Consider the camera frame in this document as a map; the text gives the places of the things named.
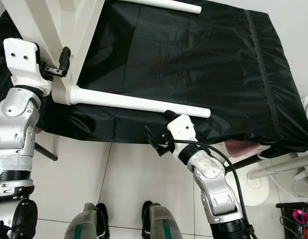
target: green stripe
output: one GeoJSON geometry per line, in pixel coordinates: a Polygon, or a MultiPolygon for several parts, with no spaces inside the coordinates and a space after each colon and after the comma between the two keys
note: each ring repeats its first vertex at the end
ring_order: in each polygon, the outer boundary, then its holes
{"type": "Polygon", "coordinates": [[[74,238],[73,239],[80,239],[81,238],[81,231],[82,231],[82,226],[77,225],[75,227],[75,232],[74,232],[74,238]]]}
{"type": "Polygon", "coordinates": [[[167,220],[163,220],[163,227],[165,232],[165,238],[166,239],[172,239],[172,235],[170,233],[169,225],[167,224],[167,220]]]}

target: black tarp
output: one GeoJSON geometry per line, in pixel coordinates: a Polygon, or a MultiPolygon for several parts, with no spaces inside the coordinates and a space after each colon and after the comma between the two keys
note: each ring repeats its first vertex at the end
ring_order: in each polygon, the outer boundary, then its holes
{"type": "MultiPolygon", "coordinates": [[[[236,139],[307,150],[308,121],[269,16],[194,4],[202,6],[200,15],[107,1],[78,85],[210,108],[210,118],[192,119],[208,143],[236,139]]],[[[45,131],[80,140],[147,143],[144,125],[157,136],[166,131],[160,113],[66,106],[51,97],[41,112],[45,131]]]]}

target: black cable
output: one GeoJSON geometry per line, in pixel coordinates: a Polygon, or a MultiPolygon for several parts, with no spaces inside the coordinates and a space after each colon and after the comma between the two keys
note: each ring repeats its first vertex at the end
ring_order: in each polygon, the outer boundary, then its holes
{"type": "Polygon", "coordinates": [[[302,212],[302,221],[303,221],[303,234],[302,234],[302,238],[305,239],[305,235],[306,235],[306,226],[307,226],[307,223],[305,223],[304,221],[304,213],[306,213],[306,208],[303,208],[303,212],[302,212]]]}
{"type": "Polygon", "coordinates": [[[279,222],[280,222],[280,224],[281,224],[285,229],[287,229],[289,232],[291,232],[292,234],[294,234],[294,235],[296,236],[297,239],[303,239],[303,237],[300,238],[300,237],[293,231],[293,229],[290,229],[289,227],[287,227],[287,226],[284,224],[284,222],[282,222],[282,219],[288,220],[288,221],[290,221],[291,223],[296,224],[297,226],[299,226],[300,224],[298,224],[298,223],[296,223],[296,222],[290,220],[289,218],[287,218],[287,217],[285,217],[285,216],[279,217],[279,222]]]}
{"type": "MultiPolygon", "coordinates": [[[[237,185],[237,190],[238,190],[238,196],[239,196],[239,201],[240,201],[240,207],[242,209],[242,214],[243,214],[243,217],[244,217],[244,220],[245,220],[245,224],[246,226],[250,226],[249,224],[249,221],[248,221],[248,218],[247,218],[247,213],[246,213],[246,209],[245,209],[245,204],[244,204],[244,199],[243,199],[243,194],[242,194],[242,189],[240,187],[240,183],[239,183],[239,179],[238,179],[238,175],[236,173],[236,169],[234,167],[234,165],[232,164],[232,162],[229,160],[228,157],[226,157],[225,154],[223,154],[220,150],[218,150],[217,148],[213,147],[213,146],[210,146],[206,143],[200,143],[200,142],[196,142],[196,141],[191,141],[191,140],[177,140],[177,139],[172,139],[171,140],[172,142],[174,143],[190,143],[190,144],[196,144],[196,145],[200,145],[200,146],[203,146],[203,147],[207,147],[213,151],[215,151],[216,153],[218,153],[220,156],[222,156],[225,161],[228,163],[229,167],[232,169],[232,172],[234,174],[234,178],[235,178],[235,182],[236,182],[236,185],[237,185]]],[[[253,239],[257,239],[256,235],[253,233],[251,234],[253,239]]]]}

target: tile grout line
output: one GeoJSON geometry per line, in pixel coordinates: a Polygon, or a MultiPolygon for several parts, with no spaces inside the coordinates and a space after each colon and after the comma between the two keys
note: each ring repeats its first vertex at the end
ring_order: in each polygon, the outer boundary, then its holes
{"type": "Polygon", "coordinates": [[[111,145],[110,145],[110,149],[109,149],[108,160],[107,160],[107,162],[106,162],[106,167],[105,167],[105,171],[104,171],[103,182],[102,182],[102,186],[101,186],[101,191],[100,191],[100,195],[99,195],[99,201],[98,201],[98,203],[100,203],[100,200],[101,200],[101,193],[102,193],[103,184],[104,184],[104,181],[105,181],[106,170],[108,169],[108,164],[109,164],[109,159],[110,159],[110,154],[111,154],[112,144],[113,144],[113,143],[111,143],[111,145]]]}
{"type": "Polygon", "coordinates": [[[196,230],[195,230],[195,228],[196,228],[196,226],[195,226],[195,182],[194,182],[194,177],[192,177],[192,181],[193,181],[193,202],[194,202],[194,235],[195,235],[195,233],[196,233],[196,230]]]}
{"type": "MultiPolygon", "coordinates": [[[[139,228],[126,228],[126,227],[118,227],[118,226],[110,226],[110,228],[123,228],[123,229],[131,229],[131,230],[139,230],[141,231],[142,229],[139,228]]],[[[199,236],[199,237],[206,237],[206,238],[212,238],[211,236],[205,236],[205,235],[195,235],[195,234],[190,234],[190,233],[182,233],[182,235],[189,235],[189,236],[199,236]]]]}
{"type": "Polygon", "coordinates": [[[117,226],[110,226],[110,228],[124,228],[124,229],[132,229],[132,230],[139,230],[139,231],[142,231],[142,229],[139,229],[139,228],[126,228],[126,227],[117,227],[117,226]]]}
{"type": "MultiPolygon", "coordinates": [[[[271,163],[271,165],[273,166],[273,160],[272,159],[270,159],[270,163],[271,163]]],[[[278,186],[277,186],[277,179],[276,179],[276,177],[275,177],[275,174],[274,174],[274,180],[275,180],[275,186],[276,186],[276,190],[277,190],[277,195],[278,195],[278,199],[279,199],[279,203],[282,203],[282,201],[281,201],[281,199],[280,199],[280,195],[279,195],[279,189],[278,189],[278,186]]]]}
{"type": "Polygon", "coordinates": [[[50,222],[58,222],[58,223],[70,223],[70,222],[65,222],[65,221],[50,220],[50,219],[42,219],[42,218],[38,218],[38,220],[50,221],[50,222]]]}

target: white cable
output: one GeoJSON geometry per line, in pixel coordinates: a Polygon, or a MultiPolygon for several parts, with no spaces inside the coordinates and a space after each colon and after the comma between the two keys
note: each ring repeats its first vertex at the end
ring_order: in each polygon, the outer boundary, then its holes
{"type": "Polygon", "coordinates": [[[272,175],[270,175],[270,177],[272,178],[272,180],[274,181],[274,183],[277,185],[277,187],[279,187],[281,190],[283,190],[285,193],[289,194],[289,195],[292,195],[292,196],[295,196],[294,194],[288,192],[287,190],[283,189],[277,182],[276,180],[274,179],[274,177],[272,175]]]}
{"type": "Polygon", "coordinates": [[[299,196],[299,197],[306,197],[306,198],[308,198],[308,195],[302,195],[302,194],[300,194],[300,193],[296,190],[296,185],[297,185],[297,183],[302,183],[302,184],[304,184],[304,185],[307,187],[307,189],[308,189],[308,184],[307,184],[307,183],[305,183],[305,182],[302,181],[302,180],[297,180],[297,181],[294,182],[294,185],[293,185],[294,194],[295,194],[296,196],[299,196]]]}
{"type": "Polygon", "coordinates": [[[289,195],[296,196],[297,198],[300,197],[300,196],[294,195],[294,194],[288,192],[287,190],[285,190],[284,188],[282,188],[282,187],[276,182],[276,180],[274,179],[274,177],[273,177],[272,175],[269,175],[269,176],[271,177],[271,179],[273,180],[273,182],[277,185],[277,187],[279,187],[282,191],[284,191],[285,193],[287,193],[287,194],[289,194],[289,195]]]}

